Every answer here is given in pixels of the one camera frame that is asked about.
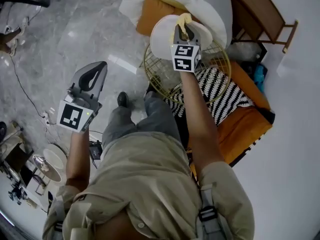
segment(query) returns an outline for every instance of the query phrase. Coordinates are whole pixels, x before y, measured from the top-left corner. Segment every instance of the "white wall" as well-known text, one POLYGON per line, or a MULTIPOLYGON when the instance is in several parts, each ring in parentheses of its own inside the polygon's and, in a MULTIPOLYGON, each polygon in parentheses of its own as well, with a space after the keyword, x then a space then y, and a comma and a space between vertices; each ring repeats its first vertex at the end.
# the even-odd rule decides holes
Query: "white wall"
POLYGON ((47 214, 39 207, 32 208, 25 201, 22 201, 21 205, 13 202, 8 194, 8 191, 12 190, 11 181, 5 173, 0 173, 0 188, 0 210, 15 226, 33 239, 40 240, 47 214))
POLYGON ((320 230, 320 0, 272 1, 299 26, 288 54, 271 45, 265 61, 273 128, 234 170, 253 204, 254 239, 311 240, 320 230))

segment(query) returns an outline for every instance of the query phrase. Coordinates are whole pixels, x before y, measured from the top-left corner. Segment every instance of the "gray tile floor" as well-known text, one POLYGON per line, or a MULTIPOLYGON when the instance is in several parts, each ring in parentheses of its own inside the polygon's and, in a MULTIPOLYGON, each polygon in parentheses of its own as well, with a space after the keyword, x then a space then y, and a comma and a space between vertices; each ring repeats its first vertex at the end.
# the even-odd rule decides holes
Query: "gray tile floor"
MULTIPOLYGON (((120 0, 61 0, 51 1, 50 7, 41 11, 21 3, 11 9, 11 3, 4 5, 0 14, 1 33, 6 23, 15 29, 25 16, 31 19, 36 15, 19 38, 13 61, 25 91, 40 113, 49 113, 53 123, 74 72, 96 61, 108 63, 108 74, 99 99, 103 107, 90 129, 104 130, 121 91, 126 91, 134 101, 132 120, 138 122, 145 117, 143 95, 148 81, 138 67, 149 38, 136 32, 129 19, 119 12, 119 5, 120 0), (120 66, 124 62, 138 68, 136 73, 120 66)), ((10 56, 3 52, 0 52, 0 120, 17 121, 36 152, 42 152, 48 142, 65 151, 69 149, 71 132, 55 125, 46 129, 19 86, 10 56)), ((101 139, 99 133, 91 134, 101 139)))

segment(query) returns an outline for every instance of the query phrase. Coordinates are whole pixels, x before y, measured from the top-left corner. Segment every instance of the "laundry basket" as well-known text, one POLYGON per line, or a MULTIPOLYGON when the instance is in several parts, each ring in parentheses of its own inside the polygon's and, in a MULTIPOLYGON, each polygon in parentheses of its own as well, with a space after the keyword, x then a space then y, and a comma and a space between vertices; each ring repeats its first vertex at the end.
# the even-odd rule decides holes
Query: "laundry basket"
MULTIPOLYGON (((171 60, 155 57, 150 45, 148 45, 144 53, 143 66, 150 83, 163 97, 175 103, 184 104, 183 100, 175 98, 175 94, 182 88, 182 83, 180 73, 174 71, 171 60)), ((198 75, 207 69, 210 69, 210 73, 204 81, 211 86, 221 86, 211 100, 207 102, 207 104, 210 104, 227 90, 231 76, 231 65, 228 55, 216 41, 213 41, 209 47, 202 51, 201 61, 198 63, 194 73, 198 75)))

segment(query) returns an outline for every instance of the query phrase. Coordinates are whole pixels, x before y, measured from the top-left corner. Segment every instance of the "black plastic buckle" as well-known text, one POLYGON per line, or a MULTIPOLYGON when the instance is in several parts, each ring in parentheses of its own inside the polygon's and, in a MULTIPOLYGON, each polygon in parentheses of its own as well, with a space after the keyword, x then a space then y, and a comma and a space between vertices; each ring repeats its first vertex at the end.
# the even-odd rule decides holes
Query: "black plastic buckle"
POLYGON ((206 206, 199 211, 198 216, 201 222, 206 222, 218 218, 218 213, 214 206, 206 206))

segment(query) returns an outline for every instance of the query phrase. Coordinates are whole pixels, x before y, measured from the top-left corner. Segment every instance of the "person's left arm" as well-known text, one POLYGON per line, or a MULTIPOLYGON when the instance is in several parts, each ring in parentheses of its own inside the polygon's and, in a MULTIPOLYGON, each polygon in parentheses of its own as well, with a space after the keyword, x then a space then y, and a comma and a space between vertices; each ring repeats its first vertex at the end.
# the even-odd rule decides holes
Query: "person's left arm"
POLYGON ((70 153, 66 163, 66 185, 84 191, 89 184, 90 153, 89 129, 84 133, 73 132, 70 153))

